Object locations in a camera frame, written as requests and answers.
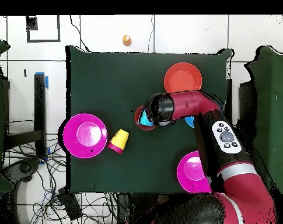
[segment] green tabletop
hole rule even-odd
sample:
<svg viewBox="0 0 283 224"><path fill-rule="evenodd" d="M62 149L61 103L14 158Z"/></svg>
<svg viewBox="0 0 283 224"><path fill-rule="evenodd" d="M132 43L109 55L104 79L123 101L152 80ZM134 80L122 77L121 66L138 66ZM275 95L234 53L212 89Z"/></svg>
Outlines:
<svg viewBox="0 0 283 224"><path fill-rule="evenodd" d="M206 55L93 53L67 47L71 116L99 117L106 125L108 142L119 129L130 134L122 154L105 147L91 159L71 156L71 191L183 192L176 168L184 155L197 150L194 129L179 120L172 127L143 131L135 124L135 111L151 95L165 92L164 75L178 62L195 65L202 74L202 90L225 101L226 63L231 55L229 49Z"/></svg>

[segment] pink plate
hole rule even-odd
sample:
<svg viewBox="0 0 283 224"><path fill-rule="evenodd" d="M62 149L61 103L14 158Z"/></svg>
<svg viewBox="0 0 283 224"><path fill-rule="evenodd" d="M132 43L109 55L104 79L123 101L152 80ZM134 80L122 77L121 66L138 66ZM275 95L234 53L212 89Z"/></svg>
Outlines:
<svg viewBox="0 0 283 224"><path fill-rule="evenodd" d="M182 158L177 167L177 179L184 190L189 193L210 193L207 178L200 162L198 151L191 152Z"/></svg>
<svg viewBox="0 0 283 224"><path fill-rule="evenodd" d="M78 158L98 155L107 143L104 123L92 114L77 114L67 122L62 134L67 150Z"/></svg>

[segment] white tile floor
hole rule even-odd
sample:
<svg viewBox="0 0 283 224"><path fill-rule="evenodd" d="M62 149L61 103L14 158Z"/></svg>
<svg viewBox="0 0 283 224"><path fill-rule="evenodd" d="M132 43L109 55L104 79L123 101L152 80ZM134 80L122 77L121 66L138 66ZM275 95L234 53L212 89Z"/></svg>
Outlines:
<svg viewBox="0 0 283 224"><path fill-rule="evenodd" d="M30 31L31 39L56 39L56 16L37 16L38 31ZM282 15L118 15L118 16L72 16L75 26L81 31L82 41L91 51L138 51L150 53L217 53L222 48L232 48L231 77L233 79L233 123L239 116L239 84L250 80L244 64L252 61L256 49L261 45L271 45L283 53L283 16ZM155 31L150 34L155 23ZM128 34L132 44L125 47L122 36ZM47 139L56 137L58 127L65 118L65 46L73 45L84 49L80 35L71 25L69 16L60 16L60 40L57 43L27 43L25 16L0 16L0 39L11 46L0 57L0 66L4 75L11 82L10 121L33 120L33 75L44 72L49 78L46 89ZM11 123L11 132L33 129L32 122ZM45 165L40 165L39 173L45 188L49 188L49 175ZM58 188L65 185L65 173L56 171L54 176ZM103 194L79 194L83 213L97 219L98 215L107 213L102 208ZM33 204L41 203L44 190L41 178L36 173L32 181L22 183L18 194L18 211L21 224L29 224L34 215ZM93 208L86 208L93 202ZM71 224L69 219L63 224ZM79 224L96 224L85 216ZM60 224L48 220L46 224Z"/></svg>

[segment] floor tile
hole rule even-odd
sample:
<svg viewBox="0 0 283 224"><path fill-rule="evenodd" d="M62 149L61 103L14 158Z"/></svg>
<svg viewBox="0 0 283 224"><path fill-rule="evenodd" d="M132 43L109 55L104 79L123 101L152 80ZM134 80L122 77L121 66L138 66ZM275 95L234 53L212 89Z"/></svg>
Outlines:
<svg viewBox="0 0 283 224"><path fill-rule="evenodd" d="M259 46L273 46L283 53L283 15L230 15L232 60L252 61Z"/></svg>
<svg viewBox="0 0 283 224"><path fill-rule="evenodd" d="M9 120L34 119L34 74L44 72L48 77L46 92L46 133L57 133L65 120L65 62L9 61ZM33 128L30 122L15 123L16 132Z"/></svg>
<svg viewBox="0 0 283 224"><path fill-rule="evenodd" d="M114 207L115 218L113 218L110 212L112 206L110 206L110 210L108 206L83 206L82 224L116 224L117 206L115 205Z"/></svg>
<svg viewBox="0 0 283 224"><path fill-rule="evenodd" d="M0 16L0 40L6 40L6 16ZM2 53L0 60L6 60L6 52Z"/></svg>
<svg viewBox="0 0 283 224"><path fill-rule="evenodd" d="M231 68L232 78L232 123L236 124L237 119L240 117L239 109L239 87L240 83L250 81L250 75L244 67L244 63L232 63Z"/></svg>
<svg viewBox="0 0 283 224"><path fill-rule="evenodd" d="M81 218L78 218L78 221L73 220L71 223L69 217L67 216L66 211L63 210L64 207L61 207L61 209L56 210L58 216L53 212L51 208L49 208L47 210L48 217L55 221L44 219L43 222L41 220L41 217L37 218L36 216L39 215L41 211L40 210L41 208L39 206L33 207L32 205L18 205L17 208L18 208L18 218L20 224L61 224L61 222L58 219L58 216L60 218L67 217L67 219L61 220L62 224L81 224Z"/></svg>
<svg viewBox="0 0 283 224"><path fill-rule="evenodd" d="M47 147L50 148L50 153L55 152L52 154L54 159L57 159L60 156L66 156L64 150L60 147L58 143L57 135L46 135L46 140L48 140Z"/></svg>
<svg viewBox="0 0 283 224"><path fill-rule="evenodd" d="M79 16L72 16L79 28ZM37 16L38 30L30 32L30 39L51 40L57 32L57 16ZM60 42L28 43L25 16L8 16L9 60L65 60L65 46L80 46L80 35L71 25L68 15L60 16Z"/></svg>
<svg viewBox="0 0 283 224"><path fill-rule="evenodd" d="M156 53L217 53L227 47L228 15L156 15Z"/></svg>
<svg viewBox="0 0 283 224"><path fill-rule="evenodd" d="M58 161L65 161L65 159L57 158ZM56 182L56 193L58 193L58 189L65 187L66 180L65 180L65 167L55 163L53 160L48 161L49 170L51 174L55 178ZM50 174L47 169L46 164L40 164L39 169L36 173L34 173L33 178L30 182L24 183L22 182L17 197L18 204L34 204L34 203L47 203L51 197L51 194L45 192L46 190L50 190Z"/></svg>
<svg viewBox="0 0 283 224"><path fill-rule="evenodd" d="M90 51L147 52L149 47L152 53L152 23L152 15L81 16L81 38ZM124 46L124 35L131 37L131 45Z"/></svg>
<svg viewBox="0 0 283 224"><path fill-rule="evenodd" d="M99 192L83 192L82 193L82 205L89 205L89 204L92 204L92 205L103 205L104 203L108 203L110 204L110 197L108 194L107 195L107 198L108 200L106 200L106 196L104 193L99 193ZM113 204L116 204L116 201L112 198L112 202Z"/></svg>

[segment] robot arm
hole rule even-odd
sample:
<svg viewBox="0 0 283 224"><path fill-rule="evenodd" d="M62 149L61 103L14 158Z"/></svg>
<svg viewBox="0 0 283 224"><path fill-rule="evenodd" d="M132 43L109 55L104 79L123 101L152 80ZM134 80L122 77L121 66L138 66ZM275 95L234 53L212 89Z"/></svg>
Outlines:
<svg viewBox="0 0 283 224"><path fill-rule="evenodd" d="M156 94L145 103L157 126L194 116L204 172L225 209L223 224L274 224L274 202L218 103L201 91Z"/></svg>

